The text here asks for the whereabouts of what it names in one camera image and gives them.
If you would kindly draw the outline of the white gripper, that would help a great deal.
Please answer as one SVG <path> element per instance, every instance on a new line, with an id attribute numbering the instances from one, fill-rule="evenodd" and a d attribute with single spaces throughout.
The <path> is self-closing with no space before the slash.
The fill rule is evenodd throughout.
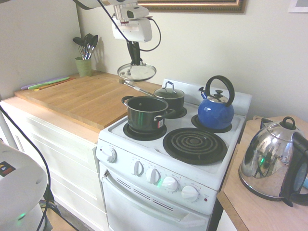
<path id="1" fill-rule="evenodd" d="M 152 39 L 152 28 L 150 20 L 140 18 L 121 22 L 113 18 L 115 24 L 112 24 L 113 35 L 115 39 L 127 39 L 127 48 L 131 58 L 130 64 L 140 65 L 142 62 L 141 51 L 138 42 L 148 42 Z"/>

